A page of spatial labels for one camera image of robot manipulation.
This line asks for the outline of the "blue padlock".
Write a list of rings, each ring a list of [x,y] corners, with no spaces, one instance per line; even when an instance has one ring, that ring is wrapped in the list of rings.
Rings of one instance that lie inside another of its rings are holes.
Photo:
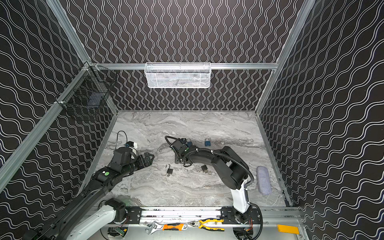
[[[186,143],[187,143],[188,148],[193,144],[191,139],[186,139]]]
[[[211,146],[211,138],[205,138],[205,147]]]

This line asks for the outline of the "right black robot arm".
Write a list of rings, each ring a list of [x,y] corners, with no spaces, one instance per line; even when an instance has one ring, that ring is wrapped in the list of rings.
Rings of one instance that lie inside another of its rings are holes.
[[[219,150],[199,148],[188,144],[186,140],[171,136],[165,137],[171,150],[175,153],[175,162],[184,167],[193,164],[211,166],[222,182],[231,189],[233,208],[245,214],[251,206],[248,198],[248,186],[255,181],[249,166],[236,152],[225,146]]]

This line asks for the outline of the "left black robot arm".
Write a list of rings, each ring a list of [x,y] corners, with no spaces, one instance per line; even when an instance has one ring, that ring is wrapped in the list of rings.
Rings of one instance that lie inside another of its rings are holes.
[[[123,178],[152,165],[155,156],[138,155],[132,147],[114,150],[111,162],[96,171],[83,191],[51,221],[28,230],[23,240],[65,240],[85,214],[106,196]]]

